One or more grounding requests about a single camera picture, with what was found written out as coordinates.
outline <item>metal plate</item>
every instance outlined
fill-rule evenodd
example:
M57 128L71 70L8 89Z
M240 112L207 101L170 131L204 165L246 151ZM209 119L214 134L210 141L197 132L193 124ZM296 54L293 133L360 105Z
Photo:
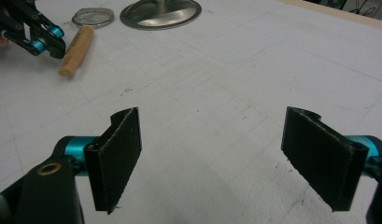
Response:
M72 18L72 22L78 26L89 25L92 28L100 28L114 21L114 11L109 8L87 7L79 10Z
M194 21L202 7L192 0L141 0L120 14L127 26L141 30L162 30Z

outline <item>wooden edge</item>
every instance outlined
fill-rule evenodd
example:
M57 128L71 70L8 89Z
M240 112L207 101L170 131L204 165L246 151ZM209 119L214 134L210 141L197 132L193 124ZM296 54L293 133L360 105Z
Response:
M334 17L342 18L342 19L345 19L348 21L355 21L355 22L358 22L361 24L370 25L370 26L382 29L382 21L377 20L377 19L364 17L361 15L357 15L357 14L350 13L347 11L342 11L342 10L335 9L332 7L325 7L322 5L306 2L303 0L280 0L280 1L287 3L287 4L297 6L297 7L304 7L304 8L311 9L311 10L321 12L324 14L328 14L328 15L331 15Z

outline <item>metal lid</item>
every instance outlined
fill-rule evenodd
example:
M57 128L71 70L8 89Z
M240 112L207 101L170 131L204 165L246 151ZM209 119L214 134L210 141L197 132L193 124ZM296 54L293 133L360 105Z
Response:
M92 28L106 26L114 21L114 11L102 7L86 7L75 13L72 22L78 26L89 25Z
M194 21L201 12L192 0L140 0L125 8L120 20L135 29L162 30Z

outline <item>black rubber pad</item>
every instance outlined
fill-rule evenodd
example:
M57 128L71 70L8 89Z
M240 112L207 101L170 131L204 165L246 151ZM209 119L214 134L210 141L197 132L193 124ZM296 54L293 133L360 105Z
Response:
M112 125L84 148L95 209L115 209L141 153L138 109L111 117Z
M368 147L349 141L320 115L288 107L281 148L333 211L350 209Z

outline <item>teal anodized part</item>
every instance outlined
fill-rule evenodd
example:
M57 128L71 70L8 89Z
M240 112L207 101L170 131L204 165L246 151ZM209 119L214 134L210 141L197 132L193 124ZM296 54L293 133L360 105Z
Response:
M40 40L32 40L30 41L30 44L38 49L39 53L42 53L46 49L45 45Z
M350 136L346 136L346 138L350 141L361 143L369 148L368 155L366 156L367 161L369 158L373 156L380 155L376 145L368 137L363 135L350 135Z
M83 154L83 148L94 141L96 136L76 136L69 140L67 146L65 147L65 155L73 156L75 159L83 164L85 170L78 175L88 175L86 170L85 155Z
M63 37L64 36L64 33L62 30L60 30L58 27L56 26L50 26L48 27L48 31L50 31L52 34L54 34L56 37Z

